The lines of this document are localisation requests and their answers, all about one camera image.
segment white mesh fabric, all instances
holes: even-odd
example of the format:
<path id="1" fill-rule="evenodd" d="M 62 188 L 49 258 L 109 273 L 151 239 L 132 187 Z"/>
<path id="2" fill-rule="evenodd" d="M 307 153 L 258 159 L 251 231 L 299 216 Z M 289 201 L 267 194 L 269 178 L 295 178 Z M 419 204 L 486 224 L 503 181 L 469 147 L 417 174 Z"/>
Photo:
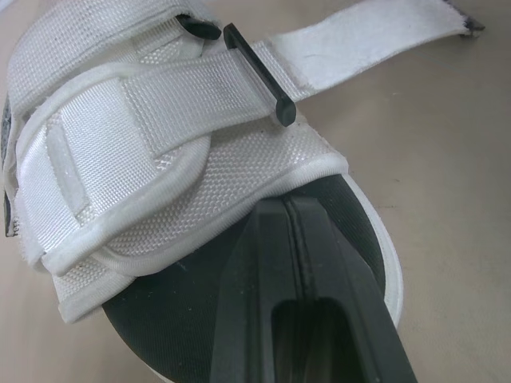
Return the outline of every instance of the white mesh fabric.
<path id="1" fill-rule="evenodd" d="M 65 322 L 83 318 L 133 280 L 133 277 L 113 272 L 94 258 L 78 263 L 64 277 L 53 276 L 62 318 Z"/>
<path id="2" fill-rule="evenodd" d="M 190 0 L 57 3 L 26 32 L 10 59 L 8 84 L 13 114 L 19 116 L 33 108 L 73 70 L 100 52 L 182 13 L 211 19 L 210 13 Z"/>
<path id="3" fill-rule="evenodd" d="M 212 137 L 200 182 L 162 212 L 111 241 L 108 248 L 126 257 L 166 250 L 176 239 L 241 203 L 254 190 L 295 166 L 333 151 L 304 123 L 283 128 L 263 119 L 221 130 Z M 339 172 L 346 170 L 347 164 L 339 168 Z"/>

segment white fabric binding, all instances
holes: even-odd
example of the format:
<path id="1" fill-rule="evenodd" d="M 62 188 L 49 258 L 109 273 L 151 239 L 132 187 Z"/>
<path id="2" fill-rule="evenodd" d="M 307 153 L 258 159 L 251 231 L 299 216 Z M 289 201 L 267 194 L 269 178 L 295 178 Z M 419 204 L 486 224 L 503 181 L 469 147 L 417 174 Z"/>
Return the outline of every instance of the white fabric binding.
<path id="1" fill-rule="evenodd" d="M 380 242 L 386 304 L 397 324 L 397 255 L 347 175 L 346 160 L 300 115 L 287 128 L 275 122 L 275 99 L 237 50 L 203 52 L 203 42 L 172 19 L 177 13 L 211 19 L 204 6 L 192 0 L 71 4 L 43 16 L 11 59 L 15 124 L 4 171 L 25 257 L 34 266 L 42 261 L 53 275 L 65 321 L 78 320 L 134 277 L 189 254 L 257 200 L 342 174 Z M 38 34 L 54 33 L 62 18 L 92 22 L 93 40 L 66 21 L 63 44 L 77 48 L 62 57 L 43 54 L 48 69 L 31 67 L 27 57 L 45 48 Z M 464 18 L 442 0 L 366 0 L 253 49 L 299 101 L 404 49 L 464 32 Z M 19 65 L 29 66 L 26 78 Z"/>

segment table surface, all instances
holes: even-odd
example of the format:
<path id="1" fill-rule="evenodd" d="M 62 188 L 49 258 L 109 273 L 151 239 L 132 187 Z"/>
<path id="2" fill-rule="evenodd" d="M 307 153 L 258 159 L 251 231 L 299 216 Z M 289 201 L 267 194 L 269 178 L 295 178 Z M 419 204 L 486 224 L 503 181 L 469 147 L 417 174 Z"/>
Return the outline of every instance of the table surface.
<path id="1" fill-rule="evenodd" d="M 353 2 L 212 8 L 255 41 Z M 509 383 L 511 2 L 456 3 L 488 26 L 478 41 L 421 46 L 299 108 L 347 157 L 394 240 L 405 282 L 399 333 L 418 380 Z M 10 52 L 37 12 L 37 0 L 17 0 L 0 13 L 0 98 Z M 22 261 L 15 240 L 0 241 L 1 382 L 159 381 L 103 313 L 65 325 L 51 278 Z"/>

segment white strap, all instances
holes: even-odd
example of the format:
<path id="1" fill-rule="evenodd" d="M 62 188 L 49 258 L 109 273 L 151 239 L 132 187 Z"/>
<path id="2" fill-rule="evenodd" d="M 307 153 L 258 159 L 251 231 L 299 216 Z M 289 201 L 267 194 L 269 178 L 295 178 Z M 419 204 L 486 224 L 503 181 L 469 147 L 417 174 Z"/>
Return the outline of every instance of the white strap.
<path id="1" fill-rule="evenodd" d="M 368 0 L 316 26 L 257 43 L 254 50 L 298 101 L 411 46 L 464 31 L 464 18 L 442 0 Z M 41 239 L 48 237 L 42 243 L 45 266 L 62 275 L 135 222 L 170 204 L 196 182 L 208 158 L 208 141 L 195 139 L 268 116 L 274 107 L 275 100 L 236 50 L 156 69 L 108 64 L 62 86 L 20 135 L 20 188 L 24 193 L 33 192 L 25 201 L 27 211 L 40 209 L 38 190 L 31 187 L 35 183 L 24 172 L 44 163 L 40 155 L 32 154 L 42 148 L 44 140 L 37 144 L 34 138 L 47 131 L 47 121 L 58 113 L 95 213 L 87 223 L 81 225 L 75 219 L 71 224 L 79 212 L 69 209 L 73 204 L 63 194 L 53 196 L 56 205 L 66 206 L 65 214 L 71 220 L 67 226 L 62 217 L 54 222 L 65 230 L 56 232 L 51 240 L 50 233 L 40 235 Z M 102 129 L 101 124 L 115 127 L 121 135 L 97 135 L 95 129 Z M 189 147 L 175 166 L 160 175 L 151 168 L 151 161 L 184 143 Z M 118 165 L 126 160 L 133 161 L 133 166 Z M 115 176 L 116 168 L 128 172 Z M 115 182 L 105 181 L 108 176 Z M 117 180 L 130 180 L 131 186 L 121 188 Z M 57 179 L 51 182 L 59 185 Z M 105 195 L 115 198 L 105 199 Z"/>
<path id="2" fill-rule="evenodd" d="M 21 116 L 87 61 L 178 14 L 212 20 L 193 0 L 59 2 L 18 43 L 8 68 L 10 106 Z"/>
<path id="3" fill-rule="evenodd" d="M 464 31 L 464 18 L 442 0 L 369 0 L 253 49 L 300 101 L 417 44 Z M 97 81 L 95 72 L 83 77 Z M 141 71 L 123 80 L 122 92 L 155 155 L 275 110 L 237 49 Z"/>
<path id="4" fill-rule="evenodd" d="M 3 174 L 11 201 L 15 145 L 33 110 L 64 81 L 88 68 L 133 61 L 132 51 L 143 57 L 162 46 L 162 39 L 176 40 L 184 32 L 171 20 L 178 14 L 213 21 L 198 0 L 64 0 L 29 28 L 10 59 L 7 77 L 12 124 Z"/>

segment padded strap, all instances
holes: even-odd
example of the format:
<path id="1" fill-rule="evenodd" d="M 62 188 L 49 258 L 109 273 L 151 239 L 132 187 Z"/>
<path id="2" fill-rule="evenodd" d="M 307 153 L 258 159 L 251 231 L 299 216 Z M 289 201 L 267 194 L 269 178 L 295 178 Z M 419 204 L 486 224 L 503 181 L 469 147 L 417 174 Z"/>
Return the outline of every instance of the padded strap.
<path id="1" fill-rule="evenodd" d="M 30 111 L 87 61 L 178 14 L 212 20 L 200 2 L 190 0 L 59 2 L 29 28 L 10 59 L 13 114 Z"/>
<path id="2" fill-rule="evenodd" d="M 464 18 L 441 0 L 369 0 L 253 48 L 299 101 L 404 49 L 464 30 Z M 63 275 L 169 205 L 203 171 L 209 134 L 268 116 L 274 105 L 235 49 L 154 69 L 106 64 L 63 85 L 17 145 L 18 182 L 45 267 Z M 62 137 L 67 142 L 51 144 Z M 158 172 L 154 161 L 181 145 L 178 160 Z M 63 162 L 67 168 L 55 165 Z M 89 219 L 80 221 L 84 212 Z"/>
<path id="3" fill-rule="evenodd" d="M 18 43 L 8 68 L 12 126 L 4 160 L 6 193 L 14 200 L 15 144 L 30 114 L 70 78 L 107 61 L 133 61 L 184 33 L 178 14 L 214 21 L 197 0 L 64 0 Z"/>

